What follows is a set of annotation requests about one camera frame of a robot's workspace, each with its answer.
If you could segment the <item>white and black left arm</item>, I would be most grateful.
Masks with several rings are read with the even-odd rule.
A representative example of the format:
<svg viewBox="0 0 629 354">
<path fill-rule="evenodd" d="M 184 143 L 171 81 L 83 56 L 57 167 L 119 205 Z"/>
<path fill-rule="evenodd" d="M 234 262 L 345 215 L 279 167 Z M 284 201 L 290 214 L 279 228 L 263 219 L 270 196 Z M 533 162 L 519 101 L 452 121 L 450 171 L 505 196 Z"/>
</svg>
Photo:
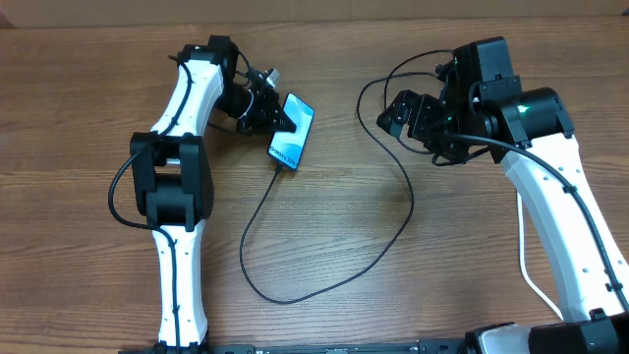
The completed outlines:
<svg viewBox="0 0 629 354">
<path fill-rule="evenodd" d="M 242 53 L 228 36 L 187 44 L 175 56 L 178 81 L 159 120 L 133 134 L 130 163 L 136 203 L 155 242 L 162 317 L 154 353 L 206 353 L 208 321 L 202 303 L 201 243 L 214 188 L 204 146 L 212 110 L 235 119 L 245 134 L 297 129 L 263 73 L 235 83 Z"/>
</svg>

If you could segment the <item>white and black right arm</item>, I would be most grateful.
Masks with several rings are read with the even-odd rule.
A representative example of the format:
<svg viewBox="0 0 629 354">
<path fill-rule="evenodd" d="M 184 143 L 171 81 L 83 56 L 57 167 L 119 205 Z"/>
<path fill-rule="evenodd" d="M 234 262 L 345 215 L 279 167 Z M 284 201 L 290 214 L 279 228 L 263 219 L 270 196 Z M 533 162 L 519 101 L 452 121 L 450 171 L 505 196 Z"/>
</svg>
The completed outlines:
<svg viewBox="0 0 629 354">
<path fill-rule="evenodd" d="M 439 96 L 400 91 L 377 125 L 421 142 L 442 164 L 489 152 L 526 206 L 558 295 L 555 324 L 492 324 L 467 332 L 462 353 L 624 353 L 628 264 L 591 191 L 575 127 L 552 88 L 523 89 L 501 36 L 455 48 L 435 69 Z"/>
</svg>

